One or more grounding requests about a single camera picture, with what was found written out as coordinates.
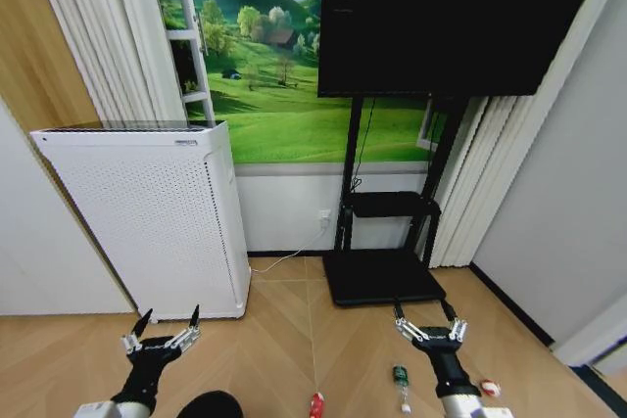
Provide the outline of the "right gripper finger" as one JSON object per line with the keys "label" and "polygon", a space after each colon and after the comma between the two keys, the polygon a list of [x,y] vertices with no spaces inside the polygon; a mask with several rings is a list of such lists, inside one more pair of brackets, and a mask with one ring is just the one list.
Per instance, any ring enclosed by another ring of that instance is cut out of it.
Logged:
{"label": "right gripper finger", "polygon": [[467,322],[457,316],[454,308],[446,301],[440,300],[445,316],[450,321],[449,338],[452,341],[462,342],[467,329]]}
{"label": "right gripper finger", "polygon": [[424,341],[424,333],[405,317],[401,302],[398,299],[394,301],[395,325],[399,333],[410,342],[422,343]]}

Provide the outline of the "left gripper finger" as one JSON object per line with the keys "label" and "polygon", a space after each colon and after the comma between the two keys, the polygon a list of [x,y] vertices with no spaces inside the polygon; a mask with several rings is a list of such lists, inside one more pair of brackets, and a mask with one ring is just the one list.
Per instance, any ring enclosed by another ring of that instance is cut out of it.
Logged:
{"label": "left gripper finger", "polygon": [[187,351],[200,337],[200,306],[197,304],[186,329],[177,334],[170,342],[170,347]]}
{"label": "left gripper finger", "polygon": [[148,323],[151,320],[153,309],[150,308],[144,315],[134,324],[128,334],[121,336],[121,343],[127,355],[133,354],[142,349],[140,337],[143,335]]}

